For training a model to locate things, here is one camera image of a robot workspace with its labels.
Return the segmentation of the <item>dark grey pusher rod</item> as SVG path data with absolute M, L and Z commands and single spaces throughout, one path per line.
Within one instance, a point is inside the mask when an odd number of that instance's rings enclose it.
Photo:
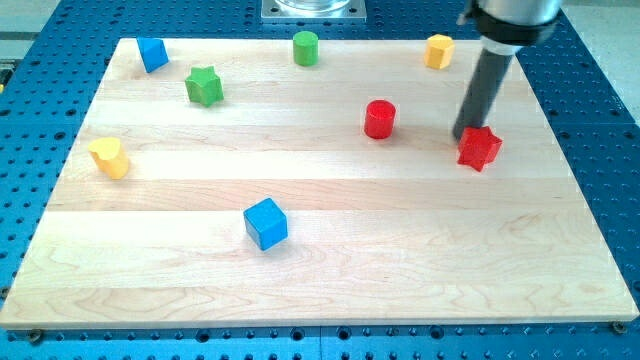
M 485 126 L 512 59 L 513 55 L 499 55 L 486 49 L 481 51 L 452 128 L 455 140 L 462 138 L 467 127 L 479 129 Z

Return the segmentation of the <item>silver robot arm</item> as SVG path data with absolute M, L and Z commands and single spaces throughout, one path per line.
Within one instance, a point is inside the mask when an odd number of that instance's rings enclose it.
M 472 20 L 482 51 L 460 107 L 452 135 L 481 128 L 500 90 L 513 57 L 523 48 L 548 39 L 559 20 L 561 0 L 468 0 L 457 23 Z

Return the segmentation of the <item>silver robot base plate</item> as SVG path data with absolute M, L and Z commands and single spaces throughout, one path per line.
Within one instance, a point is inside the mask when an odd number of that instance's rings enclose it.
M 261 19 L 266 22 L 365 21 L 364 0 L 260 0 Z

